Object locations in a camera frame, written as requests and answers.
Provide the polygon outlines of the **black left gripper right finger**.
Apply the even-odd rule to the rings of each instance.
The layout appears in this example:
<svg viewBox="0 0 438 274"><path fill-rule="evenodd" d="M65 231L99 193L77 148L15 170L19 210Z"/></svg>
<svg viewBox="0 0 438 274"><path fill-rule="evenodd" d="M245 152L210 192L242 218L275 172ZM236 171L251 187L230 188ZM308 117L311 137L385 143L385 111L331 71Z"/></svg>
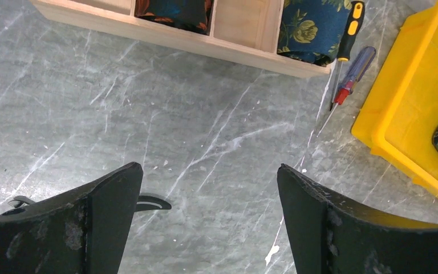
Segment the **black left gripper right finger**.
<svg viewBox="0 0 438 274"><path fill-rule="evenodd" d="M297 273L438 273L438 224L369 207L285 164L277 184Z"/></svg>

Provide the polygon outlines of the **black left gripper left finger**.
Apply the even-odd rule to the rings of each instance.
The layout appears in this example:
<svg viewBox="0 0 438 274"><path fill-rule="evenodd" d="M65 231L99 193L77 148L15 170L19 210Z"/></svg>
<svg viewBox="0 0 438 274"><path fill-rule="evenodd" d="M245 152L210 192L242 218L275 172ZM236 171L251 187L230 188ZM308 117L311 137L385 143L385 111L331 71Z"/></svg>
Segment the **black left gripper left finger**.
<svg viewBox="0 0 438 274"><path fill-rule="evenodd" d="M117 273L142 178L131 162L1 214L0 273Z"/></svg>

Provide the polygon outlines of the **small black curved piece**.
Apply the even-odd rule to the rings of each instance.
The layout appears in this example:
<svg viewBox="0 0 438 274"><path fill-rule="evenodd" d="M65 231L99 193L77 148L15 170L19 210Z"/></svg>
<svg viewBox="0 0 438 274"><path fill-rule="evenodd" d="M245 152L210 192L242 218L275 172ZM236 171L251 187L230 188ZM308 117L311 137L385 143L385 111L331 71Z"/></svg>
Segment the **small black curved piece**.
<svg viewBox="0 0 438 274"><path fill-rule="evenodd" d="M34 203L35 201L22 195L16 196L8 202L8 204L13 208L22 208L24 206L28 206ZM154 196L141 195L137 200L135 212L170 209L172 209L172 205L163 199Z"/></svg>

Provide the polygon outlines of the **yellow plastic tray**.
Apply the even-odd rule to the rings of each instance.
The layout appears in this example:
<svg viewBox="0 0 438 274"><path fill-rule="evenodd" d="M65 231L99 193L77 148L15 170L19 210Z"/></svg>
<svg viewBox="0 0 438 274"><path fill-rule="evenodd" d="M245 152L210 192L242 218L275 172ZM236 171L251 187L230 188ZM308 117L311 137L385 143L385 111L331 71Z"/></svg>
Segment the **yellow plastic tray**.
<svg viewBox="0 0 438 274"><path fill-rule="evenodd" d="M351 132L438 198L437 128L438 1L405 20Z"/></svg>

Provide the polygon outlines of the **blue rolled tie yellow flowers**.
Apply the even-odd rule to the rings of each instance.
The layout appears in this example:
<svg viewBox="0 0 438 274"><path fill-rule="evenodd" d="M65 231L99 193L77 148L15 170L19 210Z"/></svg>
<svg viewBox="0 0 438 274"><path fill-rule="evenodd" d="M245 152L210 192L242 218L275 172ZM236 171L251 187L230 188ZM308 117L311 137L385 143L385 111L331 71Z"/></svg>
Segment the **blue rolled tie yellow flowers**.
<svg viewBox="0 0 438 274"><path fill-rule="evenodd" d="M277 54L327 66L337 56L351 1L285 0Z"/></svg>

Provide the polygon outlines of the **wooden compartment organizer box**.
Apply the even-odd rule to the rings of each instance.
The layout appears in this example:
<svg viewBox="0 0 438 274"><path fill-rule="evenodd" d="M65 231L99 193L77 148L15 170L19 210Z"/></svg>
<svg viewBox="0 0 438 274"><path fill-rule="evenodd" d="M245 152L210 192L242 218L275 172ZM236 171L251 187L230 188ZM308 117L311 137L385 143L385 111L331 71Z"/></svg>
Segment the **wooden compartment organizer box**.
<svg viewBox="0 0 438 274"><path fill-rule="evenodd" d="M45 18L297 78L327 75L277 54L283 1L215 1L210 31L198 34L134 16L136 1L33 1Z"/></svg>

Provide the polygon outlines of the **dark rolled tie orange pattern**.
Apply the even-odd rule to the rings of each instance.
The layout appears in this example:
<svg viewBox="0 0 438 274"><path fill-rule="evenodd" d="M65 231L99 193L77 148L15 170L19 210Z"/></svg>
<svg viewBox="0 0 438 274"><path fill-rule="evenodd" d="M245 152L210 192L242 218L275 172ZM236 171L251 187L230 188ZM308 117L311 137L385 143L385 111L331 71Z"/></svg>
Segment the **dark rolled tie orange pattern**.
<svg viewBox="0 0 438 274"><path fill-rule="evenodd" d="M212 0L137 0L134 16L177 29L207 34Z"/></svg>

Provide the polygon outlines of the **blue red handled screwdriver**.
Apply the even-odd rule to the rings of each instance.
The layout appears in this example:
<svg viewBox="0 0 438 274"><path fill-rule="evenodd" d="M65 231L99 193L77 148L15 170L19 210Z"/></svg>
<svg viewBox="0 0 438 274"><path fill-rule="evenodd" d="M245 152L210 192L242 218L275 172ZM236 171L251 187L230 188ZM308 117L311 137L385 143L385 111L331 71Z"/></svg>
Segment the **blue red handled screwdriver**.
<svg viewBox="0 0 438 274"><path fill-rule="evenodd" d="M345 74L345 77L336 88L335 98L332 103L332 109L326 118L324 124L321 126L317 133L317 136L321 134L326 124L333 116L336 108L341 106L346 98L354 92L356 84L362 79L365 72L368 70L372 61L376 57L376 48L372 46L366 46L354 59L352 65Z"/></svg>

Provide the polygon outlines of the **black yellow handled screwdriver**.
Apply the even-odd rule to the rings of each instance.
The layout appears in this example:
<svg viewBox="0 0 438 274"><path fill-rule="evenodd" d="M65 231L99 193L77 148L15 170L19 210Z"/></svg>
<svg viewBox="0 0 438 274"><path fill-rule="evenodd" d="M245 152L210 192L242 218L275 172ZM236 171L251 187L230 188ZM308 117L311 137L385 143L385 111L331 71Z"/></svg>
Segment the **black yellow handled screwdriver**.
<svg viewBox="0 0 438 274"><path fill-rule="evenodd" d="M356 41L356 36L360 31L363 24L364 14L365 14L365 3L364 1L351 1L352 8L347 18L347 23L340 40L339 50L337 54L337 63L339 65L337 75L335 78L335 85L332 92L332 100L330 104L330 111L334 108L334 100L338 90L340 76L342 73L343 65L350 60L351 49Z"/></svg>

